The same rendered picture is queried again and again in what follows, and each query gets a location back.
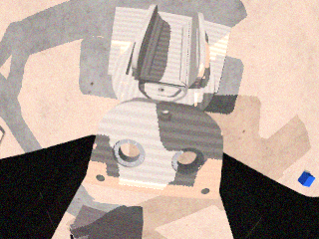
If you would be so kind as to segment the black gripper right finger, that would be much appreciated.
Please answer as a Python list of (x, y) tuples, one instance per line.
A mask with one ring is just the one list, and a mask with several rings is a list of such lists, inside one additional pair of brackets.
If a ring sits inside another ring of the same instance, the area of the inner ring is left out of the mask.
[(219, 195), (234, 239), (319, 239), (319, 196), (304, 196), (226, 152)]

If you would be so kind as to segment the small blue block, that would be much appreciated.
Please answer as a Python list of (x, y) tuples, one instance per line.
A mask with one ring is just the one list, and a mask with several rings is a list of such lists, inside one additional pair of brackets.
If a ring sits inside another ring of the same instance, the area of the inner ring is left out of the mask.
[(310, 187), (314, 183), (315, 176), (312, 176), (310, 172), (302, 172), (302, 175), (299, 176), (298, 182), (302, 183), (302, 186)]

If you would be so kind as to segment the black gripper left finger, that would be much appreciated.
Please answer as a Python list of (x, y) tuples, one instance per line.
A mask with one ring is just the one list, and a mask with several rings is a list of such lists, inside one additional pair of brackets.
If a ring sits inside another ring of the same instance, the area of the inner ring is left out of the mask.
[(0, 239), (52, 239), (88, 174), (95, 139), (0, 159)]

